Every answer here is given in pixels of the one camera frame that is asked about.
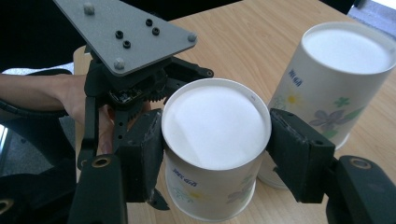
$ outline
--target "floor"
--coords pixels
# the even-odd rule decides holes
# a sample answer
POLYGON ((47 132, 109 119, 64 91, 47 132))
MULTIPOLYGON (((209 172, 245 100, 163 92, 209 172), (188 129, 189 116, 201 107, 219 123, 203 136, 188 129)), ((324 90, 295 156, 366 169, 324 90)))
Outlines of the floor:
MULTIPOLYGON (((358 7, 350 9, 348 16, 356 21, 384 32, 396 40, 396 1, 395 0, 362 0, 358 7)), ((73 64, 60 66, 73 71, 73 64)), ((28 69, 7 70, 10 74, 27 74, 28 69)), ((74 145, 74 122, 70 118, 61 119, 66 135, 74 145)), ((29 142, 4 129, 0 125, 0 176, 21 173, 38 174, 50 168, 50 164, 30 145, 29 142)))

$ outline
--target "white paper cup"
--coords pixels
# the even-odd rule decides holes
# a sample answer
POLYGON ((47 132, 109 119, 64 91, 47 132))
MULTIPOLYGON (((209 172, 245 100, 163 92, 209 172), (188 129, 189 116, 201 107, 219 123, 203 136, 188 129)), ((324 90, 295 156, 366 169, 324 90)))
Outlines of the white paper cup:
POLYGON ((175 205, 203 221, 243 211, 271 134, 262 99, 231 80, 194 81, 168 100, 162 126, 165 180, 175 205))
MULTIPOLYGON (((297 115, 338 149, 395 64, 396 43, 386 35, 355 22, 322 23, 304 34, 268 107, 297 115)), ((260 180, 284 186, 271 172, 262 167, 260 180)))

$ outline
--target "screw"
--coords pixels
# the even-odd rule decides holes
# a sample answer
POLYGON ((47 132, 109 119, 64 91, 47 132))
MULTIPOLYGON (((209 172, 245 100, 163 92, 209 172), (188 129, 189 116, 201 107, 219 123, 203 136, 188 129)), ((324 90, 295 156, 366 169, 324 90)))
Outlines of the screw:
POLYGON ((190 33, 187 39, 189 39, 190 42, 195 42, 195 40, 197 40, 197 35, 195 33, 190 33))
POLYGON ((116 61, 114 62, 114 67, 117 70, 122 70, 125 67, 125 61, 122 58, 117 58, 116 61))
POLYGON ((159 35, 160 34, 160 29, 158 27, 152 28, 152 34, 153 35, 159 35))
POLYGON ((116 38, 117 39, 122 39, 123 38, 123 32, 122 31, 116 31, 116 38))
POLYGON ((131 47, 131 42, 125 40, 122 45, 124 46, 125 49, 129 49, 131 47))
POLYGON ((147 26, 152 26, 152 20, 151 19, 146 19, 146 25, 147 26))
POLYGON ((95 14, 95 7, 92 3, 84 3, 84 13, 88 16, 95 14))

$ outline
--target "black screw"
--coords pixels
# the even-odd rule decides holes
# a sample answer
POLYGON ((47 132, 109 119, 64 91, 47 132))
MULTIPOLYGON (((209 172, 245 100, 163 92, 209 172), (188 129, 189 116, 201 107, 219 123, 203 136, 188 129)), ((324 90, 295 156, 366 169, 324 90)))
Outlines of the black screw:
POLYGON ((123 32, 122 31, 116 31, 116 38, 117 39, 122 39, 123 38, 123 32))
POLYGON ((147 26, 152 26, 152 20, 151 19, 146 19, 146 25, 147 26))
POLYGON ((153 35, 159 35, 160 34, 160 29, 158 27, 152 28, 152 34, 153 35))
POLYGON ((131 42, 125 40, 122 45, 124 46, 125 49, 129 49, 131 47, 131 42))

